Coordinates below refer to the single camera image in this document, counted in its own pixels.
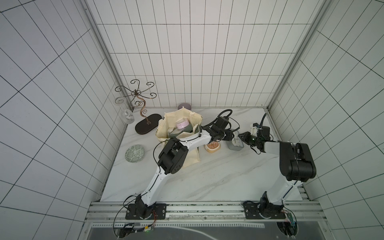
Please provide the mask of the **grey square alarm clock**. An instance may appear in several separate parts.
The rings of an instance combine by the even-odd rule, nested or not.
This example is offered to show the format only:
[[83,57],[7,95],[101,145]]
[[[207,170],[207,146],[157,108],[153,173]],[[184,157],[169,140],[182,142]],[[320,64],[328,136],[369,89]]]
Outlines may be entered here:
[[227,142],[228,149],[232,151],[241,151],[244,148],[244,144],[239,137],[239,132],[233,133],[233,138]]

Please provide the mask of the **cream canvas floral tote bag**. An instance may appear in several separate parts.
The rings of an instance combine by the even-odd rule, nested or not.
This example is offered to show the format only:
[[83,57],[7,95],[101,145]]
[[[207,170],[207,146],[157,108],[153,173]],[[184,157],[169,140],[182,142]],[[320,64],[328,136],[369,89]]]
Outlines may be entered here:
[[180,109],[174,112],[165,113],[164,118],[159,120],[159,125],[156,130],[157,139],[160,142],[168,140],[169,139],[168,133],[167,133],[168,129],[175,128],[176,122],[182,118],[187,118],[190,121],[190,124],[193,127],[193,132],[182,133],[176,138],[184,139],[196,134],[199,130],[199,127],[202,124],[203,117],[200,114],[192,112],[190,110]]

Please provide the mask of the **green rectangular alarm clock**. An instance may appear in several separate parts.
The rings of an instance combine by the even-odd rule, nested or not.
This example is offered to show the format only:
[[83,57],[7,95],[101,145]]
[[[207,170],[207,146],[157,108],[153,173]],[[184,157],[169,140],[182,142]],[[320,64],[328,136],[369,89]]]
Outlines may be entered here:
[[182,133],[192,133],[192,132],[193,132],[193,127],[191,124],[189,124],[188,126],[182,129],[178,129],[177,127],[169,128],[167,131],[169,138],[177,137]]

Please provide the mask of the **lilac round alarm clock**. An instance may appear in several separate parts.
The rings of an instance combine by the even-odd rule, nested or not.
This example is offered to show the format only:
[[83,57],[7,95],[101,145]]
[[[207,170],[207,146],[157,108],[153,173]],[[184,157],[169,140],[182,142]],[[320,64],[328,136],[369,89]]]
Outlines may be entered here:
[[182,130],[190,124],[190,121],[187,118],[182,118],[176,122],[176,128]]

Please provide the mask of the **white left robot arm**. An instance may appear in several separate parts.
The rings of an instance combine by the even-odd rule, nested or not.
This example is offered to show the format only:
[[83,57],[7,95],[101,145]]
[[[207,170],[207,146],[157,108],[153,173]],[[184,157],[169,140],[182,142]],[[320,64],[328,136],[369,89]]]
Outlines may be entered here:
[[156,200],[168,177],[176,174],[184,165],[187,154],[201,146],[217,141],[230,141],[233,138],[230,114],[218,115],[211,123],[198,128],[198,132],[184,139],[170,138],[159,154],[156,171],[149,186],[138,195],[133,204],[127,206],[127,211],[133,217],[148,219],[153,214]]

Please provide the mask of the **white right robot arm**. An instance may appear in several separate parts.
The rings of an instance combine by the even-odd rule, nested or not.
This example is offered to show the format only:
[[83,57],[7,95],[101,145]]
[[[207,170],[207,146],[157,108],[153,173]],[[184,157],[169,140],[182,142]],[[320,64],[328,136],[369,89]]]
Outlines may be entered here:
[[317,169],[307,144],[273,141],[269,127],[260,127],[257,135],[250,132],[239,134],[242,142],[251,148],[256,147],[261,153],[279,157],[281,175],[274,185],[263,193],[256,206],[256,212],[262,219],[278,217],[284,203],[297,187],[313,179]]

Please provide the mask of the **orange rounded alarm clock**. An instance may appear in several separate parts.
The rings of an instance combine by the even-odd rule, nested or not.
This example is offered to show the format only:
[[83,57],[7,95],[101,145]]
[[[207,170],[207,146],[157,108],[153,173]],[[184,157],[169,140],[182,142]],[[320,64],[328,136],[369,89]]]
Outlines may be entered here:
[[208,153],[214,153],[214,152],[217,152],[221,148],[221,145],[219,142],[212,142],[212,143],[205,145],[204,147]]

